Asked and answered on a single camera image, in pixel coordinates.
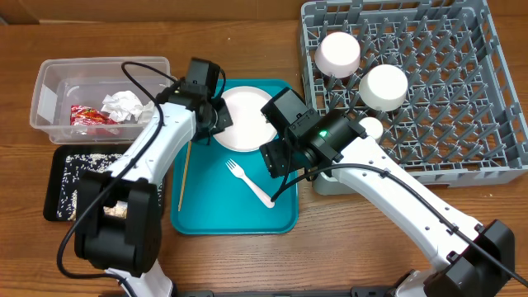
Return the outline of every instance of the clear plastic bin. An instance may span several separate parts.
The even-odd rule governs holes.
[[[40,66],[31,103],[30,125],[49,134],[55,144],[129,143],[145,125],[132,120],[118,125],[70,125],[71,106],[90,106],[98,111],[106,95],[132,91],[145,105],[149,98],[121,70],[121,63],[135,61],[170,75],[164,57],[111,57],[47,60]],[[170,81],[146,68],[127,65],[130,74],[153,96]]]

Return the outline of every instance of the fork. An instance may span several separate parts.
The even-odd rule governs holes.
[[[229,159],[225,165],[229,168],[229,171],[235,176],[245,181],[249,188],[257,195],[258,199],[267,207],[273,208],[275,202],[271,202],[271,198],[266,192],[259,188],[253,181],[251,181],[247,176],[244,170],[238,165],[233,159]]]

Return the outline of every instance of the wooden table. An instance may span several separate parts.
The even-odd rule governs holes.
[[[495,17],[516,90],[528,111],[528,17]],[[184,75],[191,56],[221,65],[229,78],[280,78],[301,90],[297,21],[233,21],[0,27],[0,295],[93,296],[113,280],[70,280],[55,256],[69,228],[42,217],[54,150],[29,126],[31,96],[46,59],[158,55]],[[528,276],[528,175],[503,186],[435,189],[487,224],[516,235],[516,269]],[[319,196],[299,186],[299,221],[284,235],[187,237],[163,218],[159,261],[181,290],[324,290],[392,284],[428,263],[413,242],[359,195]],[[65,265],[95,271],[69,244]],[[526,296],[511,281],[500,296]]]

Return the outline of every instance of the gray dish rack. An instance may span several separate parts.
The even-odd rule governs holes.
[[[307,106],[381,120],[381,146],[421,183],[501,184],[528,170],[528,128],[485,0],[307,2],[300,25]],[[334,31],[361,45],[361,66],[349,78],[329,78],[314,62]],[[408,77],[407,99],[396,111],[371,110],[359,95],[359,81],[379,64]],[[319,190],[333,194],[325,179],[318,178],[325,183]]]

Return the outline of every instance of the blue tray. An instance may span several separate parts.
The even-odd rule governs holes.
[[[229,79],[225,90],[240,86],[258,87],[272,96],[290,87],[278,79]],[[286,233],[297,223],[297,186],[282,193],[274,208],[266,208],[242,180],[233,176],[225,162],[232,158],[269,196],[277,191],[282,178],[271,179],[258,150],[233,152],[215,139],[209,146],[192,144],[185,192],[178,211],[186,153],[187,146],[174,160],[171,221],[179,232],[190,235]],[[289,180],[296,177],[297,173],[292,172]]]

